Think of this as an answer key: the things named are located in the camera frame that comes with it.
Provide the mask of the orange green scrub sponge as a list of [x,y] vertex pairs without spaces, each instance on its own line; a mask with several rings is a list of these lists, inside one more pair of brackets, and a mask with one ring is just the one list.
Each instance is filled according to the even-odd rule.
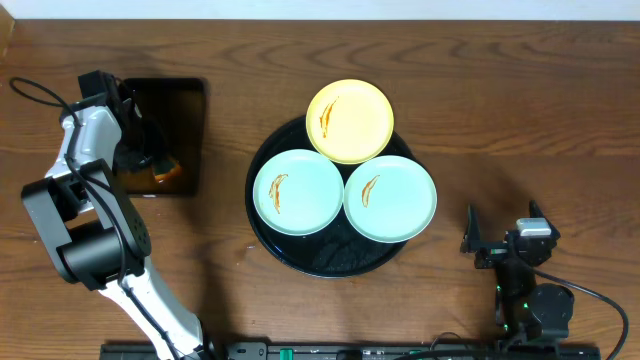
[[182,173],[180,163],[172,156],[153,160],[152,172],[156,183],[163,183]]

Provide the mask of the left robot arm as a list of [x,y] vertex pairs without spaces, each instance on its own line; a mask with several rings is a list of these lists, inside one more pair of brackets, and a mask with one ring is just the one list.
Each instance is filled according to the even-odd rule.
[[58,274],[116,303],[158,358],[212,359],[201,320],[157,272],[147,227],[117,180],[150,171],[161,183],[179,174],[164,129],[116,76],[96,70],[78,82],[81,101],[52,97],[63,141],[44,178],[23,187],[22,203]]

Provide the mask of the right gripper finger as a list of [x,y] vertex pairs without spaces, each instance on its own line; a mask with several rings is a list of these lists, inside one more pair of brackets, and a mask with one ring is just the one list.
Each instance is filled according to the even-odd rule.
[[475,253],[482,245],[478,215],[475,207],[467,208],[467,227],[460,246],[461,253]]
[[556,227],[552,224],[552,222],[550,220],[547,219],[547,217],[544,215],[543,211],[541,210],[541,208],[539,207],[539,205],[537,204],[537,202],[535,200],[530,200],[529,201],[529,217],[530,218],[543,218],[546,220],[549,228],[552,231],[556,230]]

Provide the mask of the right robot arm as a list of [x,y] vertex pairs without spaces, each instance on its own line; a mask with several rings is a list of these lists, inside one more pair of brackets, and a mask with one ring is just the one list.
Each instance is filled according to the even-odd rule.
[[535,201],[529,216],[516,221],[501,242],[484,241],[473,206],[460,251],[475,255],[477,269],[495,271],[496,323],[506,335],[498,342],[505,351],[514,346],[552,347],[569,335],[574,295],[565,286],[536,281],[537,266],[551,258],[559,231],[543,215]]

